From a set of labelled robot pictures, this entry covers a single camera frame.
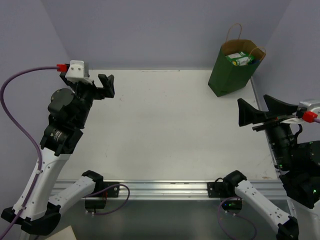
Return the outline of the green paper bag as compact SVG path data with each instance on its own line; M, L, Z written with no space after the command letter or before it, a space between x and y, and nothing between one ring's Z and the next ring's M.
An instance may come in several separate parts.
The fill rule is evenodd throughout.
M217 97L222 97L244 88L266 56L266 49L257 46L253 41L241 39L225 39L221 45L208 86ZM226 59L227 55L246 52L254 56L248 65L235 66Z

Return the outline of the green snack packet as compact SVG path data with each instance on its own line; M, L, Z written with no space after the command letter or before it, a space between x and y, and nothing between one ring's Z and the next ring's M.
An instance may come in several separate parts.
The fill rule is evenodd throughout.
M231 62L234 66L245 66L249 65L255 57L244 51L239 51L225 56L226 59Z

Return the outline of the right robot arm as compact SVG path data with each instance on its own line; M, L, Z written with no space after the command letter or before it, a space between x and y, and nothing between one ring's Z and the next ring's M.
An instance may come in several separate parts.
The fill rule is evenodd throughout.
M239 98L238 125L253 124L264 131L281 171L279 178L294 215L278 208L238 170L223 178L223 192L238 197L255 209L272 227L278 240L318 240L320 238L320 142L298 143L303 123L320 122L320 102L315 99L289 104L265 94L267 111Z

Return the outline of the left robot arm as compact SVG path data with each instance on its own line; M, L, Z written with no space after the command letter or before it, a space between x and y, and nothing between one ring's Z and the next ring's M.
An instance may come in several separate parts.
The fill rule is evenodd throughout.
M72 205L87 195L99 196L104 190L103 176L87 170L76 183L51 196L61 170L83 135L93 102L115 96L113 75L98 75L102 87L71 83L64 73L60 77L70 88L58 89L50 98L48 126L40 141L37 165L19 200L1 214L2 219L20 225L30 235L49 235Z

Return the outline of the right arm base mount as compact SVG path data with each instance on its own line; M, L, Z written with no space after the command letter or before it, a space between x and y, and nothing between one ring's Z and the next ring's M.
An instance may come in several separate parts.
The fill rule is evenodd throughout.
M233 190L228 190L228 187L223 182L222 178L218 178L215 181L209 181L206 183L206 186L209 198L217 198L222 202L226 198L235 196ZM222 204L222 209L228 212L238 213L242 207L243 203L238 198L229 199Z

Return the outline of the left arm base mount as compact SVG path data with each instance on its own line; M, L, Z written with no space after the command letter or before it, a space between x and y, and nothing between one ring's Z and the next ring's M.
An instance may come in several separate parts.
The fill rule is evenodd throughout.
M85 210L96 213L97 210L103 210L106 207L107 200L117 198L119 196L119 186L109 188L107 191L101 192L93 196L96 199L86 198L84 201Z

